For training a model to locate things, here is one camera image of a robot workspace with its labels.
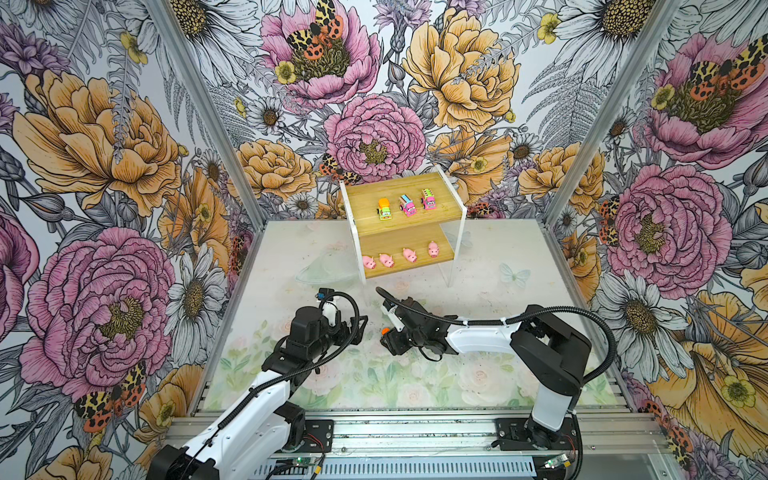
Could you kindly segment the pink pig toy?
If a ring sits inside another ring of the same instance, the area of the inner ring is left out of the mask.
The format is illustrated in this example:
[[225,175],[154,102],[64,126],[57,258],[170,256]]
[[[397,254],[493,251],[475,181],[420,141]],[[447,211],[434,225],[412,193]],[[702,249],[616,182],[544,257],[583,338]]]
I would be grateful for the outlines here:
[[428,255],[431,258],[437,258],[440,254],[440,248],[439,245],[435,241],[431,241],[428,244]]
[[395,265],[393,257],[386,253],[381,253],[379,255],[379,260],[387,268],[392,268]]
[[362,263],[365,269],[373,270],[376,268],[375,259],[367,255],[362,256]]
[[416,252],[410,248],[403,248],[402,255],[410,263],[415,263],[418,259]]

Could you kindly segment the pink green toy truck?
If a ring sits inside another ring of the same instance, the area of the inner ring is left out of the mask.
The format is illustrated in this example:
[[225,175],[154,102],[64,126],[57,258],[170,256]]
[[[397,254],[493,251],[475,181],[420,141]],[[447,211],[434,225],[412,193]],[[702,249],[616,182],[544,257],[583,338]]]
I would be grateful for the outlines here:
[[425,188],[422,190],[421,203],[425,210],[435,210],[437,208],[437,202],[434,193],[431,189]]

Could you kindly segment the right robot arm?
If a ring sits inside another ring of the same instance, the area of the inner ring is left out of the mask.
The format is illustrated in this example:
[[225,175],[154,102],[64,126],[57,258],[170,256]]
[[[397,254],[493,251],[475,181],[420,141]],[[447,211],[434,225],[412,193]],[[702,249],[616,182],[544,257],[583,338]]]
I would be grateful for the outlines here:
[[382,331],[380,343],[394,356],[416,348],[430,361],[475,352],[513,353],[522,361],[539,387],[528,418],[500,436],[514,448],[556,447],[583,387],[602,374],[600,369],[586,371],[591,341],[558,317],[573,313],[571,307],[530,305],[514,319],[478,324],[456,316],[438,317],[411,298],[385,300],[381,310],[392,326]]

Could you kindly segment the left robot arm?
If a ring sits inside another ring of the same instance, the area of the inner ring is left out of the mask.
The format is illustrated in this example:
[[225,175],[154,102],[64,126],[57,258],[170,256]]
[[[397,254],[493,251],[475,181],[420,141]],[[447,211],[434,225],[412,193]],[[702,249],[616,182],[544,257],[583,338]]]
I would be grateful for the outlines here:
[[362,340],[368,318],[354,299],[349,320],[329,299],[296,310],[286,336],[277,341],[262,372],[203,432],[182,447],[164,446],[151,461],[149,479],[248,479],[270,456],[296,451],[312,441],[306,411],[290,398],[313,373]]

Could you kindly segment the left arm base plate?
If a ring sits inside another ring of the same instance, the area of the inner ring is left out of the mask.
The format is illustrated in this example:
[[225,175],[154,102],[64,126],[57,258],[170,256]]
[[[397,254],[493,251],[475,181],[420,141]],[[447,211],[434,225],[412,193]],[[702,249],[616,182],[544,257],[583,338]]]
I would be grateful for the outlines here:
[[286,440],[278,442],[274,453],[330,453],[334,440],[333,420],[304,420],[293,422],[288,427]]

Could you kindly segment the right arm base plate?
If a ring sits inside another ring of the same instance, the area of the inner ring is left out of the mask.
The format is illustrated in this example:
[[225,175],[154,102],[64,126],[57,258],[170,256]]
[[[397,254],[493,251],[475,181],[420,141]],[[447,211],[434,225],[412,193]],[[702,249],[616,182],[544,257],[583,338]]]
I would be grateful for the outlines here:
[[529,418],[498,418],[494,421],[495,440],[492,448],[501,451],[575,451],[581,445],[581,437],[574,421],[566,417],[561,428],[550,431],[535,425]]

